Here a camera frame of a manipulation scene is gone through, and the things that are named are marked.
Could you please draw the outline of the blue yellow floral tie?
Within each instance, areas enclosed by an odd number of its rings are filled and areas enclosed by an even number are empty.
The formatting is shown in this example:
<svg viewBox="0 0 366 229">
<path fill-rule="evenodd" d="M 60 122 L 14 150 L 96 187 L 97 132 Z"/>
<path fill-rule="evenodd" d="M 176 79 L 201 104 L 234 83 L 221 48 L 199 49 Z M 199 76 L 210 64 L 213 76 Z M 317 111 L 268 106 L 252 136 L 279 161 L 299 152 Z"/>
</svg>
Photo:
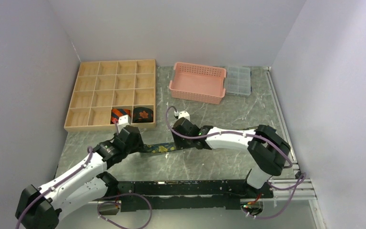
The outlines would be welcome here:
<svg viewBox="0 0 366 229">
<path fill-rule="evenodd" d="M 175 143 L 159 143 L 153 145 L 144 145 L 139 150 L 140 153 L 167 153 L 178 150 Z"/>
</svg>

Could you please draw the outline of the orange navy striped tie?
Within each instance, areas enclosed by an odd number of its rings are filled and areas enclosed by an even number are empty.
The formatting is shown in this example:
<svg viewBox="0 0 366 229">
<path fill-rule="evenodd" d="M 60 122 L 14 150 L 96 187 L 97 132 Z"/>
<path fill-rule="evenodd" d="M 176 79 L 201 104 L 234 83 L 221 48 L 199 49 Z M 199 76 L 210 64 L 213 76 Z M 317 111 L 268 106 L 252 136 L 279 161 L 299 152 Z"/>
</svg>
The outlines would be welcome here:
<svg viewBox="0 0 366 229">
<path fill-rule="evenodd" d="M 111 110 L 111 119 L 110 119 L 111 124 L 116 124 L 119 118 L 124 115 L 128 115 L 131 118 L 132 117 L 131 110 L 124 108 L 113 108 Z"/>
</svg>

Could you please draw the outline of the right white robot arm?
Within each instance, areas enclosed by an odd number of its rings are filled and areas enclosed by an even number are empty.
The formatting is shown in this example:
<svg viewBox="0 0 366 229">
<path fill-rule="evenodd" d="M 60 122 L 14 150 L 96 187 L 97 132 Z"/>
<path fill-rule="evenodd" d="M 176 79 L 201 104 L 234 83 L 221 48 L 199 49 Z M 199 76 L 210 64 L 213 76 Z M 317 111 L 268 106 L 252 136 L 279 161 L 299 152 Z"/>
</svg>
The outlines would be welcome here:
<svg viewBox="0 0 366 229">
<path fill-rule="evenodd" d="M 178 148 L 247 151 L 256 162 L 243 186 L 249 198 L 257 197 L 271 177 L 292 166 L 288 156 L 290 145 L 268 125 L 259 125 L 254 130 L 225 130 L 209 125 L 199 128 L 182 117 L 169 129 Z"/>
</svg>

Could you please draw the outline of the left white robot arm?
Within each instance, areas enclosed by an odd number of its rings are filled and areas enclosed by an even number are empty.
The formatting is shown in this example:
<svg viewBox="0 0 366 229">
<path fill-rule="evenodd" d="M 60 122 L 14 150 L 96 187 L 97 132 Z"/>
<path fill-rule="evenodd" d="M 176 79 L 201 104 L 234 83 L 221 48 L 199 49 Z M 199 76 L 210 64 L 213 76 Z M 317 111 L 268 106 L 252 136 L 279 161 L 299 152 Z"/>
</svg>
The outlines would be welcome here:
<svg viewBox="0 0 366 229">
<path fill-rule="evenodd" d="M 144 147 L 139 128 L 127 125 L 113 139 L 88 147 L 87 156 L 54 180 L 21 193 L 15 212 L 16 228 L 54 229 L 67 213 L 85 203 L 120 193 L 119 182 L 108 169 Z"/>
</svg>

